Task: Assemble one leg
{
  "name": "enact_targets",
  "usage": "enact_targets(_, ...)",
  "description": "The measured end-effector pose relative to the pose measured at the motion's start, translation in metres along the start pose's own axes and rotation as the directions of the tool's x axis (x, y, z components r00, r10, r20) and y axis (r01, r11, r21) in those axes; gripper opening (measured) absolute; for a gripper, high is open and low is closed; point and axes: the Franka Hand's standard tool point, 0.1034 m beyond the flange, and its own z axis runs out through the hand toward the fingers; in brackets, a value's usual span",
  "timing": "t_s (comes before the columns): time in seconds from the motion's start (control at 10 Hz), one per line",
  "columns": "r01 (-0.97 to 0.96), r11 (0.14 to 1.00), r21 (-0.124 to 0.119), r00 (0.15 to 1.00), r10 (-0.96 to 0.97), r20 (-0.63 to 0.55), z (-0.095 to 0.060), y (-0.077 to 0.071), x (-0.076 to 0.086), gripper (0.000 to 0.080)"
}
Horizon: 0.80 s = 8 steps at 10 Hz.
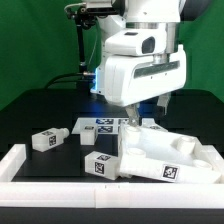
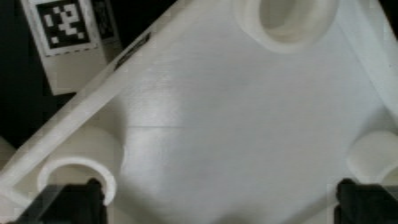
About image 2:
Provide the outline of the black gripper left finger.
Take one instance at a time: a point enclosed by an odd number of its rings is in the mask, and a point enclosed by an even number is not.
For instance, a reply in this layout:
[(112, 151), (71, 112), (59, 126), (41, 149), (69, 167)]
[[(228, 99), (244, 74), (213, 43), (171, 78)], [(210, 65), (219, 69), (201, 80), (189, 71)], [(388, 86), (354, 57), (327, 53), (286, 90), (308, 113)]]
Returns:
[(48, 185), (14, 224), (107, 224), (101, 183)]

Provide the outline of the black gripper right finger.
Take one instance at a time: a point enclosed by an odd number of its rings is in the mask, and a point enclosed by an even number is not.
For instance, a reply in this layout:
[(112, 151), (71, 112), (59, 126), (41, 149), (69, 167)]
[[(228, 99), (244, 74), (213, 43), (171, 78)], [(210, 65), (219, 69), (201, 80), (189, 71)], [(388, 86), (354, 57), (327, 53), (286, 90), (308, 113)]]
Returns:
[(334, 224), (398, 224), (398, 200), (379, 184), (345, 178), (336, 186)]

